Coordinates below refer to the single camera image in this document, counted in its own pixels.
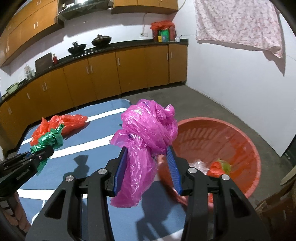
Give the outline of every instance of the range hood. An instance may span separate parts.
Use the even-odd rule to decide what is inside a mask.
[[[60,20],[65,21],[65,20],[70,20],[72,18],[76,18],[91,12],[107,10],[112,6],[113,6],[113,2],[110,0],[88,0],[82,3],[77,3],[77,0],[75,0],[74,4],[71,4],[71,6],[67,8],[65,7],[59,8],[59,10],[61,11],[57,15],[57,17]]]

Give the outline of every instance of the electrical outlet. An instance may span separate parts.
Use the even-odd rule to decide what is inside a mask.
[[[140,33],[140,37],[148,37],[148,33]]]

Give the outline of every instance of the floral cloth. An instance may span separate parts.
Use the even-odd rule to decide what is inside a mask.
[[[269,0],[195,0],[197,40],[243,44],[282,58],[281,28]]]

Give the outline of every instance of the pink plastic bag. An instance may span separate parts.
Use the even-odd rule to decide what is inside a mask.
[[[111,199],[115,207],[134,207],[151,186],[156,174],[154,157],[165,154],[178,134],[175,109],[163,108],[155,101],[140,100],[121,114],[122,130],[110,143],[128,148],[128,159],[121,190]]]

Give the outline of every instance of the silver screw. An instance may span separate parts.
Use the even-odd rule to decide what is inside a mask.
[[[67,182],[71,182],[73,180],[74,180],[74,177],[72,175],[66,177]]]
[[[105,168],[101,168],[100,170],[98,170],[98,173],[99,174],[105,174],[105,173],[107,173],[107,169],[105,169]]]
[[[194,168],[194,167],[190,167],[190,168],[188,168],[188,172],[190,172],[190,173],[196,173],[197,172],[197,169]]]
[[[230,179],[230,177],[227,174],[223,174],[221,177],[224,181],[228,181]]]

